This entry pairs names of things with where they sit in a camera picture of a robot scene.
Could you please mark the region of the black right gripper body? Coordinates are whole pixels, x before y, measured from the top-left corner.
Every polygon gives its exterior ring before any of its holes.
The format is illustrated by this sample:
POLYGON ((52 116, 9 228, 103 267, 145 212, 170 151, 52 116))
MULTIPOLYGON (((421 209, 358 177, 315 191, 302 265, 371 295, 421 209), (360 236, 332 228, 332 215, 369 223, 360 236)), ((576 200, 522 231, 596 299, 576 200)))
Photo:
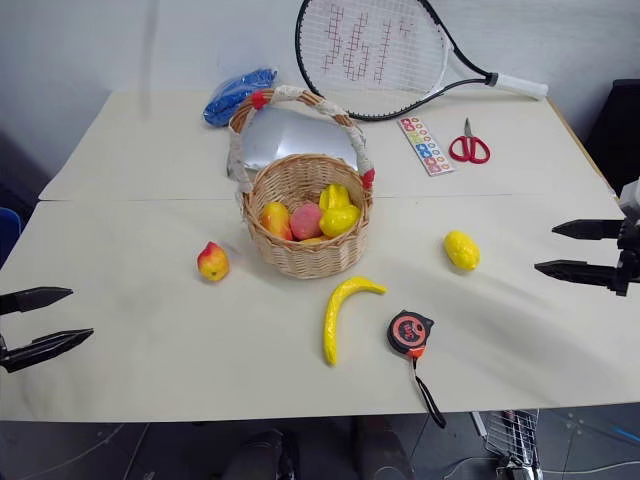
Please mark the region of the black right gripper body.
POLYGON ((614 291, 626 296, 631 283, 639 283, 639 221, 625 218, 617 239, 620 256, 614 277, 614 291))

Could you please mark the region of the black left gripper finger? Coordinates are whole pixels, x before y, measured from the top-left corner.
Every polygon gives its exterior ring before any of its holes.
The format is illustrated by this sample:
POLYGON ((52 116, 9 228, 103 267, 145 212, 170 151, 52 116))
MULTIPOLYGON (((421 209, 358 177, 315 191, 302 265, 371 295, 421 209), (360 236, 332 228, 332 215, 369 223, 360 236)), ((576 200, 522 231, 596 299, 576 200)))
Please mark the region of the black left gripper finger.
POLYGON ((60 331, 36 338, 23 347, 7 348, 4 369, 13 373, 53 359, 80 345, 93 333, 92 328, 60 331))
POLYGON ((32 289, 3 294, 1 296, 1 315, 14 312, 24 313, 51 305, 69 295, 73 290, 63 287, 36 287, 32 289))

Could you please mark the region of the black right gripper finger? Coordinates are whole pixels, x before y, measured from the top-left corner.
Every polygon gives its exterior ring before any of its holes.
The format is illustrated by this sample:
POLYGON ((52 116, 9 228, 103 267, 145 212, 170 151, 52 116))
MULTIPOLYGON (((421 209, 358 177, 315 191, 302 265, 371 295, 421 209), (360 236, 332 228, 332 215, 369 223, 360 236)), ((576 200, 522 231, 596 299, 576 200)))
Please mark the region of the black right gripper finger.
POLYGON ((534 269, 557 280, 614 290, 614 267, 591 265, 584 261, 553 260, 536 263, 534 269))
POLYGON ((553 233, 578 240, 617 239, 622 220, 577 219, 551 229, 553 233))

